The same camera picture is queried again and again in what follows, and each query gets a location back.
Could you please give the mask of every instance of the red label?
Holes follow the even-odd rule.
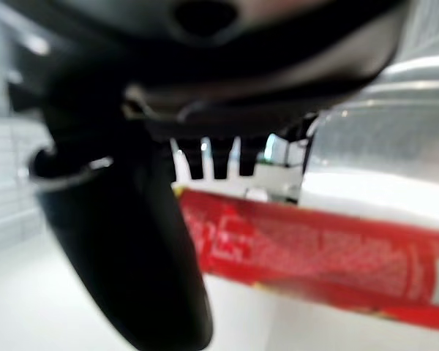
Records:
[[[185,191],[202,270],[439,328],[439,232]]]

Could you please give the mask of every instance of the black plastic part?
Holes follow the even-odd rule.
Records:
[[[200,140],[177,140],[177,146],[184,152],[189,163],[190,177],[203,179],[202,150]]]
[[[229,153],[233,148],[234,139],[210,138],[211,158],[213,159],[213,171],[215,179],[228,178]]]
[[[165,169],[169,177],[169,182],[173,183],[177,180],[176,164],[174,163],[173,150],[170,147],[170,141],[160,145],[160,154],[165,164]]]
[[[184,0],[174,10],[174,18],[185,33],[200,38],[224,31],[237,16],[234,5],[226,1]]]
[[[116,329],[139,350],[196,351],[212,325],[195,248],[158,154],[99,170],[30,165],[37,198],[70,262]]]
[[[250,177],[254,175],[257,155],[263,151],[266,145],[266,137],[252,137],[241,139],[241,156],[239,163],[239,175]]]

